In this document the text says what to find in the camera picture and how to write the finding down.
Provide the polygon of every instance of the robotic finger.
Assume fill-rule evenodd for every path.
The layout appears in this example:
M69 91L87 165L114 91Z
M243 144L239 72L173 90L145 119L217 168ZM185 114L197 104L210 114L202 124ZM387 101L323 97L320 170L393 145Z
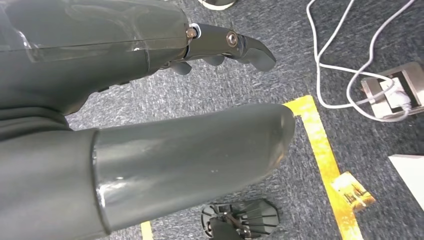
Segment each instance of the robotic finger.
M242 64L252 64L261 72L271 70L277 63L276 58L262 42L228 28L192 23L187 30L187 36L192 39L184 57L169 63L169 67L178 74L188 74L191 67L186 61L197 59L218 66L227 57Z

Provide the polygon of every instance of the metal bracket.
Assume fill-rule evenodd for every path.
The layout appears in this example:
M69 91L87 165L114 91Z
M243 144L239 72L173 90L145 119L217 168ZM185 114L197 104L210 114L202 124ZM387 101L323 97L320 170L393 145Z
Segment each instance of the metal bracket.
M411 99L412 110L409 115L424 112L424 72L417 62L410 62L393 69L379 73L391 79L397 78L405 93ZM382 91L382 81L375 77L367 77L361 81L367 98ZM370 102L372 111L377 118L393 118L401 115L400 107L393 107L387 97Z

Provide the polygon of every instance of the black mechanical component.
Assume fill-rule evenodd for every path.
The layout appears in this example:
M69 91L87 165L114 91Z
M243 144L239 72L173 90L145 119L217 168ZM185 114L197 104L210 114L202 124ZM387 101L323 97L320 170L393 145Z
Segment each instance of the black mechanical component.
M279 223L277 209L265 199L213 203L201 211L203 230L213 240L267 237Z
M191 26L196 35L187 46L184 57L169 63L169 67L179 74L188 74L191 67L185 62L196 59L218 66L227 57L242 64L252 64L263 72L271 70L277 63L270 50L256 39L223 27L197 23Z

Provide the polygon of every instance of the finger joint screw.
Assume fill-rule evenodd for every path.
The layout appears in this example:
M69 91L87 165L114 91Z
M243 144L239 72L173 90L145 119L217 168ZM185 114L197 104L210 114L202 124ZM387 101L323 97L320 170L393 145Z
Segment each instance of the finger joint screw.
M226 42L228 45L232 48L237 46L237 43L239 43L239 38L237 37L237 34L233 31L229 31L226 35Z

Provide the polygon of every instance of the shiny plastic surface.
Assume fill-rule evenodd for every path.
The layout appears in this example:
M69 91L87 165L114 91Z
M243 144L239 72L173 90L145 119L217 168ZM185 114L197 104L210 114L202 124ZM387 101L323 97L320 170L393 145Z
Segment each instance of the shiny plastic surface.
M0 52L32 62L187 46L189 21L157 0L6 0L0 2Z
M116 231L253 184L278 166L295 130L280 104L102 129L94 144L97 197Z

